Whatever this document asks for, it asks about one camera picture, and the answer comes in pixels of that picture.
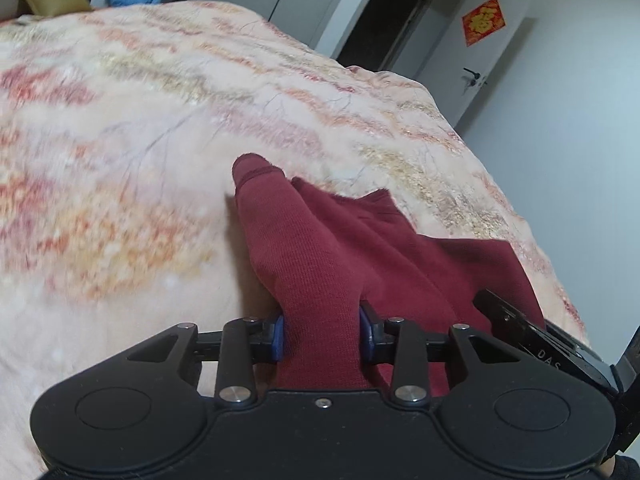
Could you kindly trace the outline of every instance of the red paper sign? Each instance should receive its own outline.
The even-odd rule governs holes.
[[[484,4],[462,16],[466,46],[477,43],[505,25],[498,0],[485,1]]]

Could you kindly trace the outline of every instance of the white wall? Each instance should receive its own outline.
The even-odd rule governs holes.
[[[532,0],[458,131],[617,360],[640,324],[640,0]]]
[[[408,38],[391,70],[415,79],[431,49],[440,39],[461,0],[433,0]]]

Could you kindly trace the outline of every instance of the red sweater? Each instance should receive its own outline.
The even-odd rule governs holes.
[[[279,387],[372,386],[360,366],[360,300],[381,319],[413,319],[430,332],[446,333],[457,322],[490,332],[472,304],[488,288],[544,326],[508,242],[416,234],[386,189],[359,199],[332,195],[287,180],[253,153],[236,160],[233,176],[252,266],[284,312]],[[443,395],[444,369],[431,367],[432,393]],[[390,367],[378,368],[388,383]]]

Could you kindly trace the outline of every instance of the pink blanket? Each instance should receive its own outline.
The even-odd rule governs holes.
[[[220,330],[273,306],[233,208],[245,152],[347,196],[386,187],[419,233],[508,240],[545,315],[584,337],[423,86],[345,69],[241,7],[0,27],[0,110],[1,479],[42,470],[28,416],[53,383],[176,322]]]

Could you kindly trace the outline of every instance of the white door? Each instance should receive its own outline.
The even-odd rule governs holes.
[[[476,40],[468,45],[463,17],[487,1],[489,0],[464,0],[453,22],[417,77],[418,81],[427,87],[451,126],[456,126],[478,94],[529,8],[529,0],[498,0],[504,26],[478,40],[481,34],[491,30],[491,24],[487,25],[483,16],[479,16],[473,23],[468,23],[469,33],[475,36],[472,40]]]

